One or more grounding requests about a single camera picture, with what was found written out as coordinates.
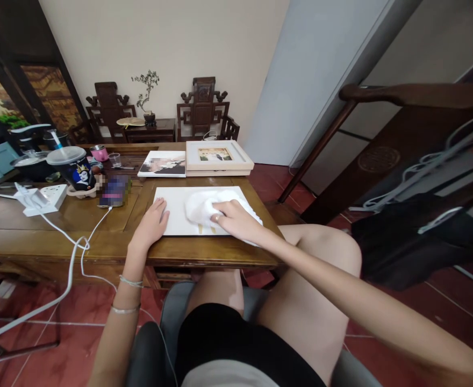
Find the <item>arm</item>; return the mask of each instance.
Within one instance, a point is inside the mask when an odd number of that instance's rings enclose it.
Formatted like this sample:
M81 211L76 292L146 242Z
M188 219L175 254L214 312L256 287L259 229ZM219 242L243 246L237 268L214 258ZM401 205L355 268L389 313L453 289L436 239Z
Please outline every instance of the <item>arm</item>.
M151 245L163 236L167 227L169 211L162 198L158 199L145 213L127 247L123 276L129 281L142 281L147 253ZM117 309L139 309L141 288L125 282L118 285L113 306ZM111 310L98 345L89 387L121 387L129 364L129 354L133 346L139 310L129 314L117 314Z
M227 232L278 256L345 315L423 366L435 381L473 386L473 350L460 340L374 286L287 243L238 202L214 207L225 214L218 223Z

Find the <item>black shorts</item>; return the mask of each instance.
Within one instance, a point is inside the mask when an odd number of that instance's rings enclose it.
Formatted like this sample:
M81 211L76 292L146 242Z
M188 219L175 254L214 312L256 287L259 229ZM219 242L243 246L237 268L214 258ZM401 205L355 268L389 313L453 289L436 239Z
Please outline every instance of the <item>black shorts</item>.
M175 365L177 381L181 385L190 370L213 360L249 364L280 387L325 387L312 367L276 333L245 321L229 306L203 304L181 325Z

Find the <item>bracelet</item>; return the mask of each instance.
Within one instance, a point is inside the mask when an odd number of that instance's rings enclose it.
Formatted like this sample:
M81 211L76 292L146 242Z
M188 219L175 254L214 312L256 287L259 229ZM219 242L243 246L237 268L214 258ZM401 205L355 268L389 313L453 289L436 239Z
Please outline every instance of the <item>bracelet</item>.
M129 281L127 278L125 278L122 274L119 275L120 281L125 282L126 284L129 284L131 286L134 286L135 288L143 288L143 281L138 281L138 282L132 282Z
M134 309L117 309L111 304L111 310L115 312L116 314L130 314L134 312L138 312L140 310L141 304L139 304L136 308Z

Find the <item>small glass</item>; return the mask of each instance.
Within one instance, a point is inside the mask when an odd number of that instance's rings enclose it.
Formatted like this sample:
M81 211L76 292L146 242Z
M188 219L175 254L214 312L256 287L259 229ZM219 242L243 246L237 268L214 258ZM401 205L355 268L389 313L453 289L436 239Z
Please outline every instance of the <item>small glass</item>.
M113 168L120 168L122 166L122 160L120 159L120 153L111 153L109 155L109 161L113 165Z

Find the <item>phone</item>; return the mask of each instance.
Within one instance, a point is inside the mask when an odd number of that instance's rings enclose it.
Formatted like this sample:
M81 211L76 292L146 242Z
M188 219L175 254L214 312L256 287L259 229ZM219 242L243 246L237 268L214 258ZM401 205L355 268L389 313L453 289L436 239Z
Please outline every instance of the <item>phone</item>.
M131 177L129 175L110 177L98 201L98 206L100 208L122 207L127 202L130 190Z

